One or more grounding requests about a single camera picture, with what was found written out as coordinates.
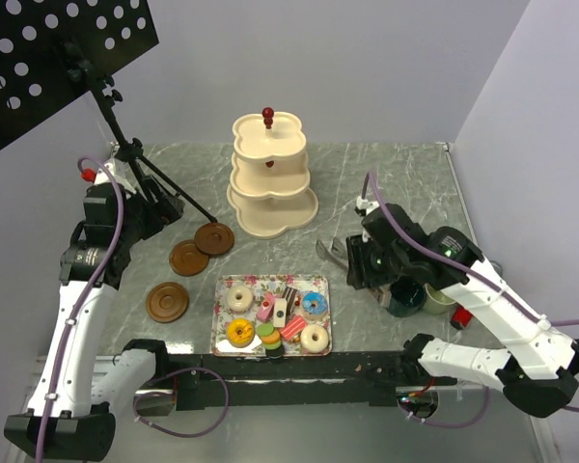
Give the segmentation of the chocolate cake slice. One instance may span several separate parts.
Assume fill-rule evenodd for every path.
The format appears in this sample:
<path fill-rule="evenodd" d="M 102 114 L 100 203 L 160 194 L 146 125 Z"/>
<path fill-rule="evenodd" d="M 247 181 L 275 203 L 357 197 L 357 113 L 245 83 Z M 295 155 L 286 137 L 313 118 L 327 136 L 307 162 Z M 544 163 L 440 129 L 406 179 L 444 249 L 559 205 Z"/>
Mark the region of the chocolate cake slice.
<path fill-rule="evenodd" d="M 294 305 L 294 301 L 296 300 L 296 296 L 299 294 L 299 291 L 297 288 L 292 287 L 292 286 L 286 286 L 283 293 L 282 293 L 282 297 L 287 301 L 287 306 L 290 308 Z"/>

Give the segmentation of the white cake slice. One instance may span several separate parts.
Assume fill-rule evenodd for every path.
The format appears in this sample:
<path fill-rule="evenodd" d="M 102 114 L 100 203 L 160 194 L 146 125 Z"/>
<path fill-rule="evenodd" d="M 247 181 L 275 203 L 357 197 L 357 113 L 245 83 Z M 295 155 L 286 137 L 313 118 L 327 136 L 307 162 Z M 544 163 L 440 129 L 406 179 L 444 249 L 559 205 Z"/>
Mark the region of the white cake slice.
<path fill-rule="evenodd" d="M 287 321 L 288 301 L 283 298 L 276 298 L 272 315 L 272 323 L 275 328 L 283 328 Z"/>

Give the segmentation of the pink cake slice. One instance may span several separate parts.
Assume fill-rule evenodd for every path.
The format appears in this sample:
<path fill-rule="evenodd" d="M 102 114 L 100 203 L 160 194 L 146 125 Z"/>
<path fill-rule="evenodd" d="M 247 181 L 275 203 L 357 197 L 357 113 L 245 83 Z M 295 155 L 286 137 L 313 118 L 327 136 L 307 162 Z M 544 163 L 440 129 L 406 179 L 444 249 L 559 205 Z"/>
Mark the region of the pink cake slice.
<path fill-rule="evenodd" d="M 260 307 L 256 314 L 256 320 L 262 323 L 266 323 L 274 311 L 274 306 L 276 302 L 276 297 L 272 292 L 267 292 L 262 299 Z"/>

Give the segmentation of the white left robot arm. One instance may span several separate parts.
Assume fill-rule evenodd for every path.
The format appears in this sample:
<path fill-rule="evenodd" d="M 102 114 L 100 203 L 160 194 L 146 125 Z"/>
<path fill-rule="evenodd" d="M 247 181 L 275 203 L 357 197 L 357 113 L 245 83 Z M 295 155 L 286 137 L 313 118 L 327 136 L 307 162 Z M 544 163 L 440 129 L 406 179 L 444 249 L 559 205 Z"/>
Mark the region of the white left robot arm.
<path fill-rule="evenodd" d="M 109 452 L 118 414 L 146 384 L 171 376 L 164 341 L 130 341 L 117 363 L 93 380 L 100 335 L 130 249 L 176 222 L 184 203 L 156 180 L 152 197 L 105 180 L 89 187 L 84 217 L 60 259 L 59 312 L 38 386 L 24 413 L 8 416 L 4 435 L 38 462 L 99 462 Z"/>

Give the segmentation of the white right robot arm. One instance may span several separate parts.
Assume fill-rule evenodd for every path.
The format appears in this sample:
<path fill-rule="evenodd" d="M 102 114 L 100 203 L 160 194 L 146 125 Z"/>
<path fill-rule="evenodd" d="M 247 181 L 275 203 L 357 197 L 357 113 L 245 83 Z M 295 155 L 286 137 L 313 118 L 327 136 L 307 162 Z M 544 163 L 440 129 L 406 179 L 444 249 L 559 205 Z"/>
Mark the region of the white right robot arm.
<path fill-rule="evenodd" d="M 419 334 L 404 346 L 407 381 L 452 377 L 481 384 L 537 418 L 568 408 L 579 388 L 579 339 L 510 289 L 463 232 L 443 226 L 427 233 L 397 204 L 358 199 L 355 211 L 363 231 L 346 240 L 350 286 L 380 287 L 409 277 L 453 299 L 502 345 L 470 347 Z"/>

